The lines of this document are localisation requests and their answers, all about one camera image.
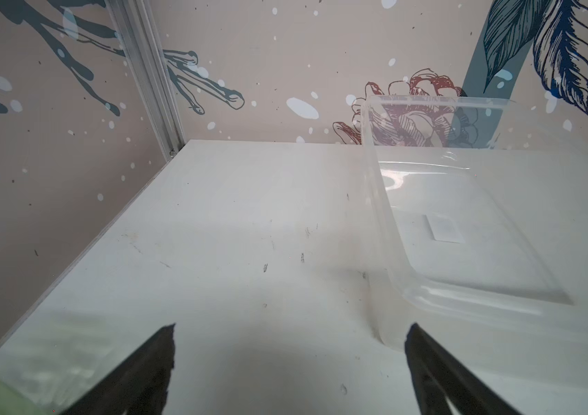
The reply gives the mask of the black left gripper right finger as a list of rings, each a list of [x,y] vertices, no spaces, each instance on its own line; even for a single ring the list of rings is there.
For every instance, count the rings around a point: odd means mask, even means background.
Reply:
[[[517,414],[418,324],[404,342],[411,381],[422,414]]]

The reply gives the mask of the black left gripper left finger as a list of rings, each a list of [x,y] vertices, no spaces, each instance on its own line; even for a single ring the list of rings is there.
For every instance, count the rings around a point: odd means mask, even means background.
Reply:
[[[154,414],[164,412],[175,367],[175,327],[164,326],[122,361],[65,414]]]

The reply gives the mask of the clear plastic storage box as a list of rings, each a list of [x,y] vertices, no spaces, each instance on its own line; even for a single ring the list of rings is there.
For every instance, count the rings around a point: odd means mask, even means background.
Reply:
[[[361,105],[380,340],[588,389],[588,143],[508,100]]]

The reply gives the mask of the aluminium frame post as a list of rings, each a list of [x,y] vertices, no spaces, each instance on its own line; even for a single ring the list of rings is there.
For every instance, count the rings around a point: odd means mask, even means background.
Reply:
[[[109,1],[107,8],[162,153],[169,161],[184,147],[186,138],[150,3]]]

